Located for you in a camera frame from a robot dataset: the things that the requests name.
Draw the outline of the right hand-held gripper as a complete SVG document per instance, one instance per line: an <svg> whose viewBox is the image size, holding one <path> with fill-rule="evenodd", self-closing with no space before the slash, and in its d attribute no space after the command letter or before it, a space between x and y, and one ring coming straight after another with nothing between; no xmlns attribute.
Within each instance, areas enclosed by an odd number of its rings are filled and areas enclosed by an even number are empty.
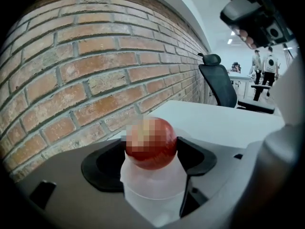
<svg viewBox="0 0 305 229"><path fill-rule="evenodd" d="M221 11L220 19L238 37L239 29L247 31L255 49L294 39L293 32L271 0L230 0Z"/></svg>

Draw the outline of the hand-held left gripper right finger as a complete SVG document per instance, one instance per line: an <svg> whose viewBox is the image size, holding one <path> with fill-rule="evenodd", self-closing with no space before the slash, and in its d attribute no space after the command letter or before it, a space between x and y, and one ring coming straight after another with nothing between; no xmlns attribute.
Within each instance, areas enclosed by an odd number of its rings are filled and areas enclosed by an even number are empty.
<svg viewBox="0 0 305 229"><path fill-rule="evenodd" d="M180 219L161 229L266 229L262 211L299 159L299 126L287 125L245 149L178 138L186 171Z"/></svg>

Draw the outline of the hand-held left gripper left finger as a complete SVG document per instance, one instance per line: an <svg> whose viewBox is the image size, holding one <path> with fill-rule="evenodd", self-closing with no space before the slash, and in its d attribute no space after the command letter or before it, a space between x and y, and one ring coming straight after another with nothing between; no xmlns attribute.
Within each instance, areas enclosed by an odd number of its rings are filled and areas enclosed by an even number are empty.
<svg viewBox="0 0 305 229"><path fill-rule="evenodd" d="M120 139L58 153L17 183L56 229L154 229L125 199Z"/></svg>

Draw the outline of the white plate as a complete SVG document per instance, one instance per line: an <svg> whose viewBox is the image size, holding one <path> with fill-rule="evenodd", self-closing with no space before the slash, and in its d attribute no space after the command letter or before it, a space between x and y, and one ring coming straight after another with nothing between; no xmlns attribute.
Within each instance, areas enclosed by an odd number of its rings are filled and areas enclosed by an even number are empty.
<svg viewBox="0 0 305 229"><path fill-rule="evenodd" d="M123 184L124 197L162 200L183 194L187 174L176 154L165 167L157 170L146 170L136 166L132 159L125 155L121 167L120 181Z"/></svg>

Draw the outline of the red apple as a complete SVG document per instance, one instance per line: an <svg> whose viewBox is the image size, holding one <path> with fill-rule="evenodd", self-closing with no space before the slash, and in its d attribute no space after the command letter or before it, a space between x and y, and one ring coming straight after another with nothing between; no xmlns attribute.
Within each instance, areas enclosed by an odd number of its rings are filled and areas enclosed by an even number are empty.
<svg viewBox="0 0 305 229"><path fill-rule="evenodd" d="M139 168L162 169L172 162L177 152L177 135L164 119L147 117L129 125L125 153Z"/></svg>

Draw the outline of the person's right hand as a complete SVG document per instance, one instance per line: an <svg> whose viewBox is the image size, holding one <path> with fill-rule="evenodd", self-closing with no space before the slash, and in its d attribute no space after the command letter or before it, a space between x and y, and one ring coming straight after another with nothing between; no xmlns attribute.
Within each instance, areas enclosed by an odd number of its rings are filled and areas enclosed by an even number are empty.
<svg viewBox="0 0 305 229"><path fill-rule="evenodd" d="M248 35L248 32L245 30L238 30L238 35L240 39L245 42L245 44L250 48L250 49L255 49L256 45L254 44L253 39Z"/></svg>

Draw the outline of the white office desk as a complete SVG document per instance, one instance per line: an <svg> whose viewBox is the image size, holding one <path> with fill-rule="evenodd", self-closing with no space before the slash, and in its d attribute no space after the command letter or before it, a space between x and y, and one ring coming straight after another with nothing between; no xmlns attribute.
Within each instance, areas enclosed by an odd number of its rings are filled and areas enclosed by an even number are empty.
<svg viewBox="0 0 305 229"><path fill-rule="evenodd" d="M252 78L249 75L243 75L241 73L230 72L228 73L230 80L233 82L233 87L237 96L247 98L252 82Z"/></svg>

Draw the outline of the black office chair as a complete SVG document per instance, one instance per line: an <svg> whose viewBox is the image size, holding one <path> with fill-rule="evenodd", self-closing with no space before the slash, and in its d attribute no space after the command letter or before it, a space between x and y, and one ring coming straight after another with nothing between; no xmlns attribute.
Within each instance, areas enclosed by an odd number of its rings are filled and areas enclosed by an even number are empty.
<svg viewBox="0 0 305 229"><path fill-rule="evenodd" d="M264 89L269 90L268 85L254 84L249 86L246 84L244 91L244 99L239 100L231 83L230 74L221 64L221 58L217 54L204 55L198 53L202 57L203 64L199 65L199 70L204 77L207 85L211 89L216 99L217 105L222 107L237 108L265 114L273 114L275 107L270 104L259 102L259 96ZM247 99L248 88L254 88L256 94L253 100Z"/></svg>

